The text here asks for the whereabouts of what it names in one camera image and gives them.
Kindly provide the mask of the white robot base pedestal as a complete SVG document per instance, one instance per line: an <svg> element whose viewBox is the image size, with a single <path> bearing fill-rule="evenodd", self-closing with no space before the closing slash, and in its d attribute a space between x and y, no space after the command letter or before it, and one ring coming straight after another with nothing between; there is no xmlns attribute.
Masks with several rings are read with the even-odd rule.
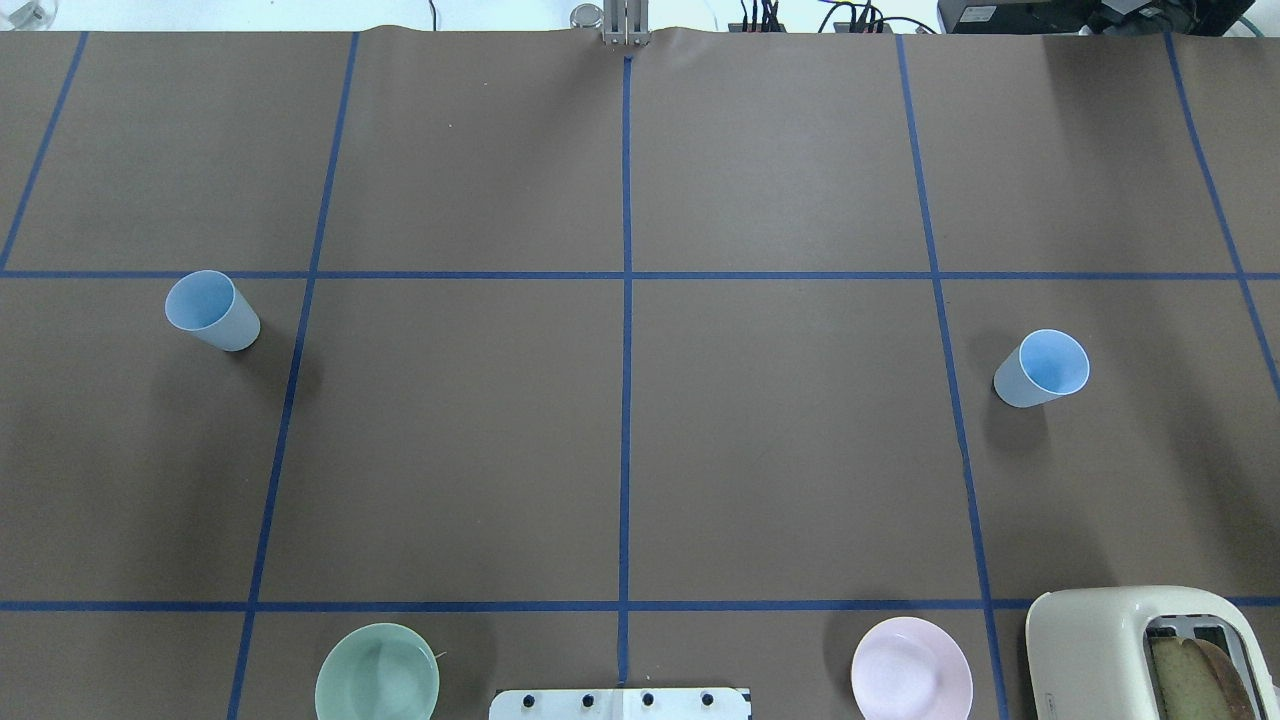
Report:
<svg viewBox="0 0 1280 720"><path fill-rule="evenodd" d="M731 687L512 689L489 719L751 719L750 691Z"/></svg>

